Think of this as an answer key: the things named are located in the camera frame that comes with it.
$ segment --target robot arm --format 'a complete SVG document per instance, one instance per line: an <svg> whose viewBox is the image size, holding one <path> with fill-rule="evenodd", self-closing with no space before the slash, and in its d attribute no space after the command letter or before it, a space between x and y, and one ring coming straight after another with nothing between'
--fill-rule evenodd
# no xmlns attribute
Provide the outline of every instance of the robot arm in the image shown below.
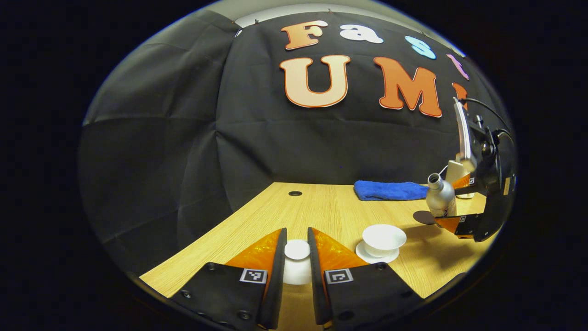
<svg viewBox="0 0 588 331"><path fill-rule="evenodd" d="M206 263L170 300L225 330L277 329L287 236L279 229L225 264Z"/></svg>
<svg viewBox="0 0 588 331"><path fill-rule="evenodd" d="M486 191L486 205L484 213L436 217L435 222L458 238L484 241L500 229L512 207L510 194L516 186L514 167L511 163L507 166L501 164L498 150L501 135L511 137L504 129L491 131L488 126L483 128L480 116L476 117L477 123L467 121L463 104L457 98L453 100L459 130L460 162L474 174L453 183L455 194Z"/></svg>

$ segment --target table surface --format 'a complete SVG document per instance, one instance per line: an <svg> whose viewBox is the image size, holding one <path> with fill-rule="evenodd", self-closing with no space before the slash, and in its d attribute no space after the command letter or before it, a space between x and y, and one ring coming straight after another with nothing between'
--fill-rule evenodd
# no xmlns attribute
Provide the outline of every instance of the table surface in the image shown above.
<svg viewBox="0 0 588 331"><path fill-rule="evenodd" d="M290 196L290 191L300 191L302 195ZM457 199L457 213L481 213L485 202L486 197L479 193L471 199ZM224 264L282 227L288 229L288 240L306 240L308 227L314 227L355 252L366 227L391 224L401 228L407 239L398 258L389 265L418 295L426 297L458 273L468 271L496 236L481 243L458 239L445 229L415 219L427 215L428 210L424 199L360 201L353 185L273 183L225 221L140 278L171 297L205 263ZM311 284L284 284L278 330L322 330L314 320Z"/></svg>

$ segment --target blue towel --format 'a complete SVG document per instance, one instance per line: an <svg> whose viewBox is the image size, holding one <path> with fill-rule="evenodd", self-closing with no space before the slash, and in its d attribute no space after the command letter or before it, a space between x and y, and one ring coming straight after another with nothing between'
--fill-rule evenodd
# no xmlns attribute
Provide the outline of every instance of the blue towel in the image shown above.
<svg viewBox="0 0 588 331"><path fill-rule="evenodd" d="M424 199L429 189L427 186L418 185L411 181L406 183L378 183L365 180L356 181L353 188L362 201Z"/></svg>

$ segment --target silver bottle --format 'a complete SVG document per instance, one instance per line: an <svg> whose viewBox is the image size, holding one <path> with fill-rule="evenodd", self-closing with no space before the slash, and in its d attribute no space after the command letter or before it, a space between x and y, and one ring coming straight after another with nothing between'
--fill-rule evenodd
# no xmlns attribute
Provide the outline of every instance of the silver bottle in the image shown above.
<svg viewBox="0 0 588 331"><path fill-rule="evenodd" d="M453 186L443 180L438 173L429 175L427 179L429 190L427 191L427 206L434 217L456 216L455 191Z"/></svg>

